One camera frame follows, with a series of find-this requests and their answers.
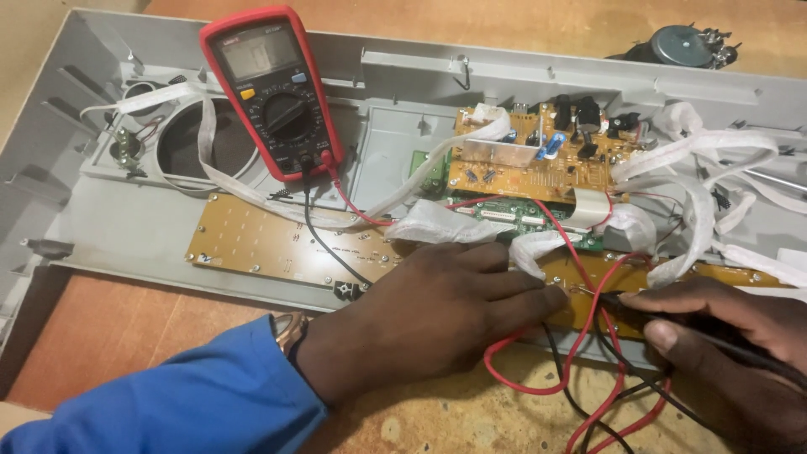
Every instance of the brown circuit board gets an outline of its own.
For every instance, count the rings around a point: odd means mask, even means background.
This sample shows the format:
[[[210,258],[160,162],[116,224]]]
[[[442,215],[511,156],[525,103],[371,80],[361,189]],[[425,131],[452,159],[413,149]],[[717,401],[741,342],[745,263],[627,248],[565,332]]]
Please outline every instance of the brown circuit board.
[[[350,217],[346,212],[336,213]],[[343,232],[318,229],[318,234],[353,269],[374,282],[416,248],[410,242],[384,240],[384,229],[368,227]],[[578,254],[595,284],[613,265],[607,251],[578,250]],[[338,280],[357,282],[316,243],[305,225],[252,206],[234,195],[215,194],[208,198],[185,260],[196,266],[305,284],[331,286]],[[557,281],[569,289],[583,285],[565,248],[539,259],[538,264],[546,273],[548,282]],[[605,290],[636,292],[646,286],[646,275],[643,261],[628,261],[613,274]],[[712,276],[730,285],[782,287],[778,280],[765,273],[739,268],[699,263],[696,271],[690,271],[684,279],[694,275]],[[550,322],[581,329],[591,309],[591,302],[588,295],[572,293],[569,308],[555,314]],[[618,320],[617,326],[620,336],[641,338],[636,330]]]
[[[459,110],[454,126],[455,135],[467,134],[484,126],[468,120],[463,121],[473,111],[474,109],[470,107]],[[544,121],[542,131],[551,138],[556,132],[551,117],[553,113],[554,106],[551,103],[538,106],[537,114],[511,113],[510,123],[517,133],[513,143],[524,145],[536,126],[540,126],[538,122],[541,118]],[[623,132],[619,132],[621,134],[619,139],[608,138],[605,132],[596,132],[592,134],[593,143],[598,145],[596,154],[593,158],[580,159],[577,152],[583,146],[583,138],[581,136],[576,142],[571,143],[574,127],[572,124],[566,131],[560,131],[567,135],[567,140],[561,145],[555,159],[533,161],[524,169],[463,161],[460,158],[462,147],[454,147],[451,150],[448,188],[563,203],[574,203],[574,197],[568,195],[573,187],[593,191],[609,189],[613,185],[610,174],[611,157],[621,162],[627,159],[636,147],[626,140]],[[468,170],[473,172],[472,176],[468,175]],[[495,175],[492,180],[485,183],[483,175],[490,170],[495,170]],[[477,177],[476,182],[473,181],[473,176]]]

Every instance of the multimeter display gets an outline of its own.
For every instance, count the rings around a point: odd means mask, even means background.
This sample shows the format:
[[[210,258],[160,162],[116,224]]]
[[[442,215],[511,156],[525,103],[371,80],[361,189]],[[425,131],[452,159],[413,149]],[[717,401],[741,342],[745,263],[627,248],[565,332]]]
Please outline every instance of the multimeter display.
[[[299,62],[294,41],[284,30],[247,40],[234,36],[221,52],[237,82]]]
[[[202,50],[272,176],[302,178],[326,171],[322,153],[338,164],[342,150],[303,24],[288,6],[244,11],[199,33]]]

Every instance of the blue capacitor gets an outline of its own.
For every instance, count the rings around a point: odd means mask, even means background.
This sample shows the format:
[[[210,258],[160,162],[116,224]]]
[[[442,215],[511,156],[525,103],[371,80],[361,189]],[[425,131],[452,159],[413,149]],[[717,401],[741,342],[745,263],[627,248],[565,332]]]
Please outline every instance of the blue capacitor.
[[[518,137],[518,131],[516,131],[514,128],[510,128],[510,133],[507,136],[502,137],[501,142],[512,144],[516,141],[516,137]]]
[[[555,155],[558,150],[560,149],[560,145],[563,145],[563,142],[566,141],[566,134],[562,132],[556,132],[552,134],[552,138],[550,139],[549,143],[545,146],[541,147],[541,150],[538,151],[538,155],[535,157],[536,159],[543,159],[544,156]]]

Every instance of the metal rod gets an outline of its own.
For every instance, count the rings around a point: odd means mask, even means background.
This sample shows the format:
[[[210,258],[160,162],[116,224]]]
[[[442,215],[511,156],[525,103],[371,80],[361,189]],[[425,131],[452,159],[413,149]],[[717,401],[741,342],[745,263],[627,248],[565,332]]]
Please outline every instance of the metal rod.
[[[734,164],[734,161],[730,161],[728,159],[722,159],[722,160],[720,160],[720,163],[725,165],[725,166],[728,166],[730,164]],[[803,184],[794,183],[792,181],[777,177],[775,175],[766,174],[765,172],[760,172],[759,170],[748,169],[748,170],[743,170],[743,172],[747,173],[748,175],[753,175],[753,176],[755,176],[757,178],[765,179],[765,180],[773,182],[773,183],[778,183],[778,184],[781,184],[782,186],[790,187],[792,189],[795,189],[797,191],[802,191],[805,194],[807,194],[807,186],[805,186]]]

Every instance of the person's right hand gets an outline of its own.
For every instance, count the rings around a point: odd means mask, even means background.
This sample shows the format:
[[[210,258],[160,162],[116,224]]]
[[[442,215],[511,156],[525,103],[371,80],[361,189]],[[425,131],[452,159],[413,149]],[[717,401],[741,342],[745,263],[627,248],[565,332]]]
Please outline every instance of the person's right hand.
[[[658,290],[623,293],[621,301],[647,312],[701,312],[737,326],[751,342],[807,373],[807,303],[757,296],[696,277]],[[729,401],[746,424],[740,433],[754,452],[807,452],[807,397],[768,372],[741,366],[693,332],[653,321],[645,337],[685,374],[700,378]]]

